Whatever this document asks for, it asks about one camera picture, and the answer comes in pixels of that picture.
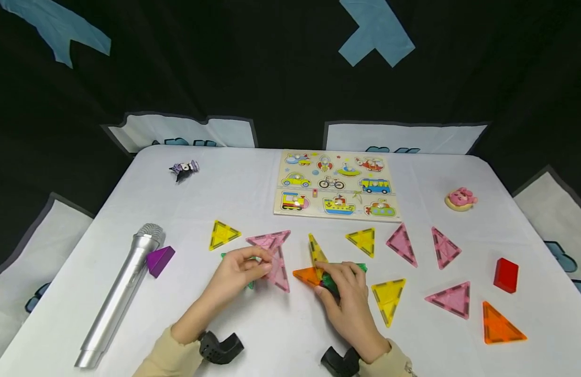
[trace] beige sleeve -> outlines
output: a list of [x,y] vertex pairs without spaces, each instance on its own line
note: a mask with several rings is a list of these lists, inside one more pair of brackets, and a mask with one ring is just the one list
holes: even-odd
[[401,349],[390,339],[389,353],[383,354],[372,364],[359,361],[360,377],[417,377],[412,372],[412,361],[405,356]]
[[168,327],[133,377],[191,377],[202,362],[200,342],[181,345]]

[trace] microphone handle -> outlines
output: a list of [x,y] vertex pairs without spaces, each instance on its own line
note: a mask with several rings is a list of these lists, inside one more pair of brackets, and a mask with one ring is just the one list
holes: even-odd
[[134,235],[131,251],[85,337],[74,366],[93,369],[99,364],[146,274],[146,255],[158,247],[159,242],[149,235]]

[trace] microphone grille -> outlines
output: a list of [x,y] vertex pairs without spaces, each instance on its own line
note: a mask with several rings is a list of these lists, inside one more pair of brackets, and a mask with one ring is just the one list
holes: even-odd
[[153,223],[144,224],[144,226],[140,227],[138,230],[138,234],[145,234],[145,235],[152,236],[152,238],[156,242],[160,242],[160,238],[162,237],[162,233],[163,233],[162,227],[159,226],[158,224],[153,224]]

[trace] purple block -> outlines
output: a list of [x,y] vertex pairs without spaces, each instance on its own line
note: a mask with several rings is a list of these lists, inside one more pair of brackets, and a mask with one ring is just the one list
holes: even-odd
[[173,254],[175,254],[175,250],[171,246],[163,247],[148,254],[146,264],[148,265],[150,274],[158,278],[158,275],[165,269]]

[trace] black clip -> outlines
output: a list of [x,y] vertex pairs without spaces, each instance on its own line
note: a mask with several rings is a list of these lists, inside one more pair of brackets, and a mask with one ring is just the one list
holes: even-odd
[[353,377],[359,372],[359,354],[353,347],[347,350],[343,358],[334,348],[329,347],[321,363],[334,377]]
[[215,334],[207,331],[202,334],[200,340],[200,354],[202,357],[213,364],[230,364],[232,360],[242,350],[244,345],[236,333],[231,334],[226,340],[219,342]]

